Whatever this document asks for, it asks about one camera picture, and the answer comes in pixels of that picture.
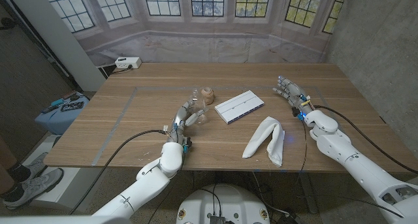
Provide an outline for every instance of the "sneaker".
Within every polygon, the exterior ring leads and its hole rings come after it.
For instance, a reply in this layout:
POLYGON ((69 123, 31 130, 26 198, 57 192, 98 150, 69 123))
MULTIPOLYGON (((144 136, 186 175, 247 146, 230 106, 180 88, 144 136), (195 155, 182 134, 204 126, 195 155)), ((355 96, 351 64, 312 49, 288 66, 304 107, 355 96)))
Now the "sneaker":
POLYGON ((48 152, 42 153, 34 161, 32 161, 30 165, 26 166, 31 171, 31 175, 23 182, 28 182, 33 178, 36 178, 46 169, 46 165, 44 164, 44 158, 46 155, 48 155, 48 152))
POLYGON ((17 201, 3 201, 3 203, 9 210, 24 207, 30 204, 34 198, 43 192, 51 191, 61 181, 63 176, 64 170, 62 168, 57 168, 43 176, 33 178, 28 182, 23 182, 22 187, 25 190, 24 195, 17 201))

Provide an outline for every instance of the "electrical outlet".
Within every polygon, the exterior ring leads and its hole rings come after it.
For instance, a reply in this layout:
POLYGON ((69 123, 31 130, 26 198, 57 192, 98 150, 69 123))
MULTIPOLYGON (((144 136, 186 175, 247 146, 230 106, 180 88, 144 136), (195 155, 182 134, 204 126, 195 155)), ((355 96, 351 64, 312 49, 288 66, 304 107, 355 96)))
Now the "electrical outlet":
POLYGON ((116 61, 116 68, 126 69, 129 65, 132 65, 132 69, 137 69, 141 65, 141 58, 139 57, 119 57, 116 61))

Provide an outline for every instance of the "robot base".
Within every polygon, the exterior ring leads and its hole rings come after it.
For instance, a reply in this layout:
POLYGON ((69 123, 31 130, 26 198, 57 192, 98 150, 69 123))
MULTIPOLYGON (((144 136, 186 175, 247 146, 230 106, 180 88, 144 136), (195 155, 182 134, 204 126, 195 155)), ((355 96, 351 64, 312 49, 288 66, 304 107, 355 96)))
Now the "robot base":
MULTIPOLYGON (((203 187, 208 191, 214 190, 214 185, 203 187)), ((234 224, 268 224, 270 219, 266 206, 253 193, 231 184, 217 184, 214 192, 221 203, 222 217, 219 217, 219 202, 212 194, 201 189, 192 193, 180 205, 176 217, 176 224, 199 223, 234 223, 234 224)))

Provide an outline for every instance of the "black cable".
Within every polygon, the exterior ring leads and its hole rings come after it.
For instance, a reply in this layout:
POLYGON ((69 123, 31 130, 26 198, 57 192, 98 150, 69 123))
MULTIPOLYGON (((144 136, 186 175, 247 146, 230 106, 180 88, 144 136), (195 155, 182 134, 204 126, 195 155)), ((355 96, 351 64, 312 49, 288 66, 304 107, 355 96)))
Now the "black cable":
POLYGON ((154 217, 155 213, 157 212, 158 208, 163 204, 164 200, 167 199, 167 197, 169 196, 170 192, 172 191, 172 189, 174 188, 175 184, 173 184, 173 186, 170 188, 170 191, 166 194, 166 196, 164 197, 164 199, 158 204, 157 208, 154 210, 154 213, 152 213, 150 220, 148 221, 148 224, 151 223, 152 218, 154 217))
POLYGON ((106 162, 106 164, 104 164, 104 167, 102 168, 102 170, 100 170, 99 174, 96 176, 96 179, 94 179, 93 183, 90 185, 89 189, 87 189, 87 191, 84 193, 83 197, 77 202, 76 206, 74 206, 74 208, 72 208, 72 210, 69 212, 69 215, 73 214, 74 211, 83 202, 83 200, 89 194, 89 192, 91 191, 91 189, 93 188, 93 186, 96 184, 97 180, 100 178, 100 176, 102 175, 102 173, 105 171, 105 169, 107 168, 107 166, 109 165, 109 163, 112 161, 112 159, 115 157, 115 155, 123 148, 123 146, 126 145, 126 143, 128 143, 132 139, 134 139, 134 138, 136 138, 138 136, 147 134, 147 133, 161 133, 161 134, 164 134, 164 135, 166 134, 166 132, 163 131, 163 130, 153 129, 153 130, 148 130, 148 131, 144 131, 144 132, 138 133, 136 135, 133 135, 132 137, 128 138, 125 142, 123 142, 119 146, 119 148, 113 153, 113 155, 109 158, 109 160, 106 162))
POLYGON ((131 70, 131 69, 132 69, 132 65, 129 65, 127 68, 125 68, 125 69, 123 69, 121 71, 112 72, 112 74, 121 73, 121 72, 128 71, 128 70, 131 70))
POLYGON ((217 195, 215 194, 215 193, 213 193, 213 192, 211 192, 211 191, 209 191, 209 190, 207 190, 207 189, 203 189, 203 188, 200 188, 202 191, 207 191, 207 192, 209 192, 209 193, 211 193, 212 194, 212 196, 215 196, 216 197, 216 199, 217 199, 217 202, 218 202, 218 204, 219 204, 219 216, 221 216, 221 201, 219 201, 219 198, 217 197, 217 195))
POLYGON ((351 126, 353 126, 353 128, 355 130, 357 130, 357 132, 359 132, 367 141, 369 141, 371 143, 371 145, 373 145, 376 149, 378 149, 383 155, 385 155, 386 157, 388 157, 391 161, 395 162, 397 165, 401 166, 402 168, 413 172, 415 174, 418 174, 418 171, 412 168, 409 168, 408 166, 402 164, 401 162, 397 161, 395 158, 393 158, 392 156, 390 156, 388 153, 386 153, 385 151, 383 151, 378 145, 376 145, 372 140, 370 140, 370 138, 368 138, 353 122, 351 122, 349 119, 347 119, 347 117, 345 117, 343 114, 337 112, 336 110, 333 110, 329 107, 326 106, 320 106, 320 105, 314 105, 315 108, 324 108, 327 109, 331 112, 334 112, 335 114, 341 116, 341 118, 345 119, 351 126))
POLYGON ((303 122, 303 121, 302 121, 302 124, 303 124, 303 129, 304 129, 304 131, 305 131, 305 158, 304 158, 304 160, 303 160, 302 168, 300 168, 300 171, 299 171, 299 174, 298 174, 298 178, 297 178, 297 180, 296 180, 296 184, 295 184, 295 196, 296 196, 296 197, 298 197, 298 198, 302 198, 302 199, 303 199, 303 198, 308 198, 308 197, 327 196, 327 197, 336 197, 336 198, 340 198, 340 199, 354 200, 354 201, 363 202, 363 203, 366 203, 366 204, 371 204, 371 205, 373 205, 373 206, 376 206, 376 207, 378 207, 378 208, 382 208, 382 209, 384 209, 384 210, 386 210, 386 211, 388 211, 388 212, 391 212, 392 214, 394 214, 394 215, 396 215, 396 216, 398 216, 398 217, 404 218, 404 217, 402 217, 400 214, 398 214, 398 213, 396 213, 396 212, 394 212, 394 211, 392 211, 392 210, 390 210, 390 209, 388 209, 388 208, 385 208, 385 207, 383 207, 383 206, 380 206, 380 205, 378 205, 378 204, 375 204, 375 203, 373 203, 373 202, 368 202, 368 201, 365 201, 365 200, 359 200, 359 199, 354 199, 354 198, 349 198, 349 197, 342 197, 342 196, 338 196, 338 195, 322 195, 322 194, 313 194, 313 195, 304 195, 304 196, 296 195, 296 188, 297 188, 297 185, 298 185, 298 182, 299 182, 299 179, 300 179, 300 173, 303 171, 303 168, 304 168, 304 166, 305 166, 306 156, 307 156, 307 152, 308 152, 308 140, 307 140, 307 138, 306 138, 306 128, 305 128, 305 124, 304 124, 304 122, 303 122))
POLYGON ((214 215, 215 215, 215 187, 216 187, 216 182, 215 182, 215 185, 214 185, 214 190, 212 191, 212 199, 214 201, 214 215))

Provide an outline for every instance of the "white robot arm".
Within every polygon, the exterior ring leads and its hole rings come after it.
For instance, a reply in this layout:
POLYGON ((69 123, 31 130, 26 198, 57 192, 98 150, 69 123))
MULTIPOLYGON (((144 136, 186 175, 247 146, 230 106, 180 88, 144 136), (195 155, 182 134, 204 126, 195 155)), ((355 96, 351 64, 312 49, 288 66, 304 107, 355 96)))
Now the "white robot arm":
POLYGON ((338 129, 337 122, 316 110, 309 96, 292 81, 279 76, 278 85, 282 90, 273 90, 289 101, 294 116, 313 128, 310 135, 317 142, 318 149, 344 166, 378 205, 393 211, 380 209, 388 223, 416 221, 418 186, 393 178, 361 154, 351 145, 349 137, 338 129))
POLYGON ((156 197, 169 184, 182 167, 184 150, 191 146, 190 138, 183 136, 186 126, 193 125, 196 119, 208 109, 192 114, 194 101, 186 102, 173 119, 169 139, 163 145, 161 157, 148 163, 137 174, 137 181, 125 191, 104 205, 93 216, 117 216, 130 218, 142 205, 156 197))

